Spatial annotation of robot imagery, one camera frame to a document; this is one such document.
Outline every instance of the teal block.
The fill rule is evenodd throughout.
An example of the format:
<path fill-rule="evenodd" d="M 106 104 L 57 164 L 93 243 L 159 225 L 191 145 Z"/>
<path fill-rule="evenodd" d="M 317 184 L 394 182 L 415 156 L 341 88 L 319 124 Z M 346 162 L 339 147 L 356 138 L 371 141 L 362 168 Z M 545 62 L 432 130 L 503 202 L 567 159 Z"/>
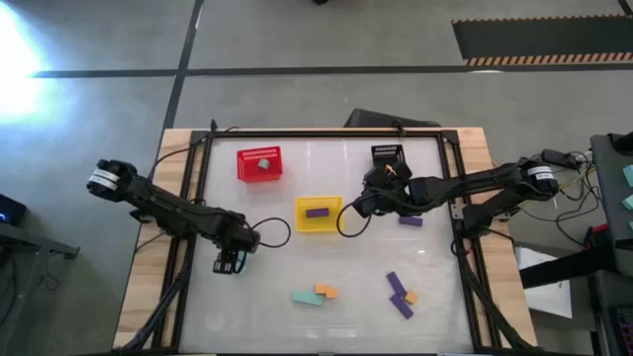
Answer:
<path fill-rule="evenodd" d="M 633 188 L 633 164 L 628 167 L 624 167 L 622 171 L 624 172 L 626 181 L 629 182 L 629 187 Z"/>
<path fill-rule="evenodd" d="M 622 204 L 624 204 L 626 209 L 633 210 L 633 195 L 631 195 L 630 197 L 628 197 L 625 200 L 623 200 Z"/>
<path fill-rule="evenodd" d="M 320 307 L 323 305 L 323 296 L 314 292 L 293 292 L 293 301 Z"/>
<path fill-rule="evenodd" d="M 270 167 L 270 162 L 268 161 L 268 159 L 262 158 L 259 160 L 259 163 L 257 163 L 257 167 L 261 169 L 268 169 L 268 167 Z"/>

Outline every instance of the orange block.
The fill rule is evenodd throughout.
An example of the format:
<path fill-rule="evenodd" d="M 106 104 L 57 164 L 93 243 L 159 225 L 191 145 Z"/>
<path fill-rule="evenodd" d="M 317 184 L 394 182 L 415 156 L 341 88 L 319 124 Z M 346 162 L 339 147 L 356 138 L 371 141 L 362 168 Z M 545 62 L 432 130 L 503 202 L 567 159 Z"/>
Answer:
<path fill-rule="evenodd" d="M 325 283 L 316 283 L 315 284 L 315 293 L 317 294 L 325 294 L 327 291 L 327 286 Z"/>
<path fill-rule="evenodd" d="M 413 291 L 407 291 L 407 295 L 405 296 L 405 301 L 407 303 L 414 305 L 417 302 L 417 293 Z"/>
<path fill-rule="evenodd" d="M 336 291 L 336 288 L 334 287 L 327 287 L 325 290 L 325 297 L 328 299 L 335 299 L 338 297 L 338 291 Z"/>

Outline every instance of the white paper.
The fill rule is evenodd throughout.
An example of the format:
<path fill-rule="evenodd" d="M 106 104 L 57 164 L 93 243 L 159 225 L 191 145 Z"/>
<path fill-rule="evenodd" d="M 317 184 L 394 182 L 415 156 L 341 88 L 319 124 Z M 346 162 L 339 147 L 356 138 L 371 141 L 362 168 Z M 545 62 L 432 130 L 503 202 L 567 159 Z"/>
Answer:
<path fill-rule="evenodd" d="M 519 270 L 555 259 L 557 258 L 554 256 L 536 252 L 529 248 L 516 247 L 516 261 Z M 527 289 L 525 290 L 525 299 L 532 310 L 572 318 L 570 281 L 561 281 L 547 286 Z"/>

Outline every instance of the white tabletop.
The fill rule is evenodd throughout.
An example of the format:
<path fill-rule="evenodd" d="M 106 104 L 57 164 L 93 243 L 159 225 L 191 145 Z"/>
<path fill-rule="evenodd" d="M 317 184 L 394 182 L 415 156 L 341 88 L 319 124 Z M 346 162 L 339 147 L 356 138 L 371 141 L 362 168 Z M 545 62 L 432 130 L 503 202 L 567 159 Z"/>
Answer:
<path fill-rule="evenodd" d="M 402 144 L 413 176 L 442 177 L 436 138 L 225 138 L 214 140 L 205 199 L 246 214 L 257 223 L 280 217 L 293 228 L 280 249 L 260 246 L 240 275 L 212 272 L 218 250 L 196 245 L 183 336 L 183 352 L 420 353 L 472 351 L 448 208 L 423 215 L 422 228 L 398 224 L 395 214 L 373 217 L 356 238 L 294 230 L 295 199 L 362 191 L 372 167 L 372 145 Z M 284 174 L 279 181 L 246 184 L 236 178 L 236 152 L 279 145 Z M 347 232 L 365 222 L 349 209 Z M 278 222 L 257 229 L 262 241 L 281 242 Z M 387 273 L 395 271 L 419 294 L 405 319 L 391 304 Z M 322 307 L 292 301 L 295 291 L 317 282 L 338 289 Z"/>

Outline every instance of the purple block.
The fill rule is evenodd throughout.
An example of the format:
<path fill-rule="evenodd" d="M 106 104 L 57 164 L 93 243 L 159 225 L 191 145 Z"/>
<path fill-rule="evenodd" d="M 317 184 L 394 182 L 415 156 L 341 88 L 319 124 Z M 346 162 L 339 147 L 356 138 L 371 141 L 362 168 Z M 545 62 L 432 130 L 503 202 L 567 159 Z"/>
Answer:
<path fill-rule="evenodd" d="M 321 218 L 321 217 L 329 217 L 329 208 L 306 210 L 306 218 Z"/>
<path fill-rule="evenodd" d="M 399 217 L 398 223 L 410 224 L 413 226 L 422 226 L 422 218 L 416 217 Z"/>
<path fill-rule="evenodd" d="M 399 295 L 392 295 L 389 300 L 392 301 L 394 306 L 398 308 L 398 310 L 404 317 L 410 318 L 413 316 L 413 311 L 411 310 L 411 308 L 408 307 L 407 303 L 405 303 L 405 300 L 403 300 Z"/>
<path fill-rule="evenodd" d="M 398 276 L 396 276 L 396 272 L 388 273 L 387 279 L 389 280 L 389 284 L 392 285 L 392 288 L 394 289 L 394 292 L 396 292 L 397 295 L 399 295 L 401 298 L 404 298 L 407 295 L 407 291 L 405 290 L 405 287 L 398 279 Z"/>

